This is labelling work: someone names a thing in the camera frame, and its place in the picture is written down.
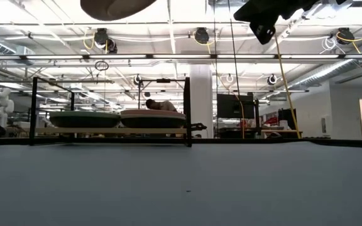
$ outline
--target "white column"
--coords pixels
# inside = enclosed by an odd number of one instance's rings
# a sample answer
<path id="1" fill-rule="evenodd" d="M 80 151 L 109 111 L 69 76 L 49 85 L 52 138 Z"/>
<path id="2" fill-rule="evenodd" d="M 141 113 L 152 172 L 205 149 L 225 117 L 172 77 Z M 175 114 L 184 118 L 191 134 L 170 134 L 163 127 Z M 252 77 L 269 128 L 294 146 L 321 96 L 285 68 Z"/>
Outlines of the white column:
<path id="1" fill-rule="evenodd" d="M 213 93 L 210 65 L 190 65 L 191 120 L 207 126 L 206 131 L 196 131 L 202 138 L 213 138 Z"/>

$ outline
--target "ceiling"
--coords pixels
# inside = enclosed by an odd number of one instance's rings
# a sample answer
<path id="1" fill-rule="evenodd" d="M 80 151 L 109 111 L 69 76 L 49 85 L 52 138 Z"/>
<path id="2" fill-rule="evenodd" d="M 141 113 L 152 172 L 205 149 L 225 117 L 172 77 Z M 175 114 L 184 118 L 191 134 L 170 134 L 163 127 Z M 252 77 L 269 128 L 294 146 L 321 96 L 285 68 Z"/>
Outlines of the ceiling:
<path id="1" fill-rule="evenodd" d="M 92 45 L 91 39 L 84 40 L 85 43 L 83 41 L 83 38 L 90 37 L 96 28 L 108 29 L 109 36 L 118 46 L 119 54 L 277 53 L 272 42 L 267 45 L 259 43 L 249 29 L 248 23 L 233 21 L 230 24 L 228 8 L 216 8 L 214 17 L 213 9 L 206 4 L 206 1 L 158 0 L 138 14 L 108 23 L 92 19 L 85 14 L 80 8 L 79 0 L 24 0 L 21 3 L 25 11 L 15 6 L 12 1 L 0 0 L 0 42 L 12 48 L 25 46 L 37 55 L 103 54 L 104 50 L 86 47 Z M 300 15 L 301 13 L 297 12 L 290 20 L 285 21 L 280 18 L 276 23 L 277 33 L 286 30 L 289 33 L 287 37 L 280 40 L 280 51 L 283 54 L 330 54 L 353 51 L 353 45 L 338 44 L 330 51 L 325 49 L 325 44 L 322 46 L 326 38 L 331 33 L 336 33 L 341 27 L 350 28 L 356 38 L 362 37 L 362 8 L 348 8 L 338 13 L 323 13 L 309 20 L 301 20 Z M 212 39 L 209 42 L 213 44 L 209 47 L 200 45 L 190 38 L 189 35 L 192 35 L 197 27 L 207 28 Z M 214 34 L 217 34 L 216 43 L 214 43 Z M 137 74 L 145 79 L 184 78 L 189 76 L 191 64 L 188 60 L 131 60 L 130 62 L 111 60 L 108 62 L 111 64 L 110 68 L 100 73 L 99 79 L 112 82 L 84 83 L 82 84 L 84 89 L 136 90 L 133 79 Z M 34 62 L 34 65 L 26 67 L 28 75 L 35 73 L 43 78 L 73 80 L 76 83 L 77 80 L 97 78 L 98 71 L 94 70 L 93 64 L 93 61 L 87 63 L 45 60 Z M 319 65 L 316 61 L 292 62 L 284 63 L 283 69 L 287 80 L 295 80 Z M 281 75 L 277 62 L 239 62 L 236 65 L 237 68 L 234 62 L 211 65 L 212 68 L 215 66 L 217 66 L 218 76 L 230 89 L 237 89 L 236 71 L 241 89 L 274 89 L 267 84 L 266 79 L 271 74 Z M 0 67 L 25 78 L 24 65 L 18 65 L 16 62 L 0 62 Z M 233 78 L 232 82 L 227 81 L 228 76 Z M 150 98 L 180 100 L 182 85 L 182 83 L 165 85 L 153 83 L 146 89 L 177 89 L 179 92 L 165 95 L 153 93 Z M 99 93 L 99 95 L 115 104 L 127 105 L 126 108 L 137 106 L 137 102 L 129 94 Z"/>

